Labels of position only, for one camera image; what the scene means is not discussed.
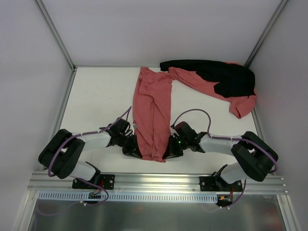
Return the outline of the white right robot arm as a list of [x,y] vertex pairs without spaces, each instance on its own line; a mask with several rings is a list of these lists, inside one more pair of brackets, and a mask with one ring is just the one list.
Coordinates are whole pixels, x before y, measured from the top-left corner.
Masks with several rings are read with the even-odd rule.
[[209,132],[196,133],[186,122],[180,122],[174,129],[163,155],[164,160],[183,156],[184,150],[190,149],[199,153],[232,155],[237,161],[224,165],[208,179],[201,180],[202,191],[230,191],[234,184],[244,179],[262,182],[277,167],[277,153],[251,131],[236,137],[214,136]]

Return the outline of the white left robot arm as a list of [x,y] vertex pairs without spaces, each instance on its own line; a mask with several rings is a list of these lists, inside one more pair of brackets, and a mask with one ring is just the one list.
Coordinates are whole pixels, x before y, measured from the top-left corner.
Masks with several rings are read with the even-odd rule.
[[73,135],[66,129],[59,130],[40,153],[38,162],[48,169],[50,177],[73,177],[77,183],[96,188],[103,182],[101,171],[79,158],[82,152],[110,146],[121,147],[123,155],[142,158],[130,123],[123,118],[117,118],[114,123],[98,131]]

